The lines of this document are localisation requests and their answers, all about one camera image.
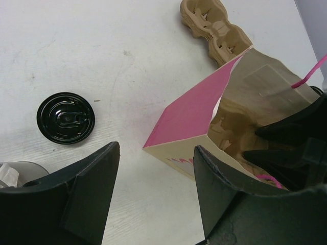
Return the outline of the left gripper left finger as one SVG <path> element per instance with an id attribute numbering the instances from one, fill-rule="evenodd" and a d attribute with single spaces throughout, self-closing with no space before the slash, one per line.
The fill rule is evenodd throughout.
<path id="1" fill-rule="evenodd" d="M 120 161 L 111 142 L 19 188 L 1 189 L 1 244 L 101 244 Z"/>

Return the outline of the pink and beige paper bag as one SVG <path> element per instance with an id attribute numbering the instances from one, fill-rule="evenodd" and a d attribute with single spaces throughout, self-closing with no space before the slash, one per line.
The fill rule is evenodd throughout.
<path id="1" fill-rule="evenodd" d="M 269 173 L 256 177 L 245 170 L 209 138 L 208 129 L 222 99 L 235 102 L 254 113 L 258 128 L 303 110 L 322 94 L 307 84 L 296 87 L 299 81 L 300 78 L 280 61 L 252 47 L 248 48 L 168 105 L 143 149 L 180 173 L 193 178 L 193 152 L 200 145 L 220 161 L 249 177 L 275 187 L 286 188 Z M 326 146 L 326 141 L 315 138 L 308 138 L 302 145 L 266 141 L 266 150 L 289 151 L 303 145 Z"/>

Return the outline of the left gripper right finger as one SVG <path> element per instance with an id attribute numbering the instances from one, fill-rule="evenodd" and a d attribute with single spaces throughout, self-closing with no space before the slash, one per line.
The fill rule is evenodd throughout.
<path id="1" fill-rule="evenodd" d="M 326 244 L 326 185 L 291 192 L 194 149 L 205 244 Z"/>

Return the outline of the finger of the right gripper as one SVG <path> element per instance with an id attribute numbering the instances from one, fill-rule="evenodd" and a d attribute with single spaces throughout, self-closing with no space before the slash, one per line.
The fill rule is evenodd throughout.
<path id="1" fill-rule="evenodd" d="M 245 151 L 243 158 L 275 177 L 287 189 L 326 183 L 325 145 L 303 145 L 289 151 Z"/>
<path id="2" fill-rule="evenodd" d="M 302 145 L 308 138 L 326 141 L 326 93 L 303 110 L 258 128 L 255 134 L 284 145 Z"/>

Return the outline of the brown cardboard cup carrier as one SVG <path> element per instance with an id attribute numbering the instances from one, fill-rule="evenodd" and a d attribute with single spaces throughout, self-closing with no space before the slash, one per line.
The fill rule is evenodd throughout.
<path id="1" fill-rule="evenodd" d="M 183 0 L 180 14 L 182 23 L 191 29 L 193 37 L 208 41 L 208 55 L 219 66 L 252 46 L 244 31 L 230 23 L 221 1 Z"/>

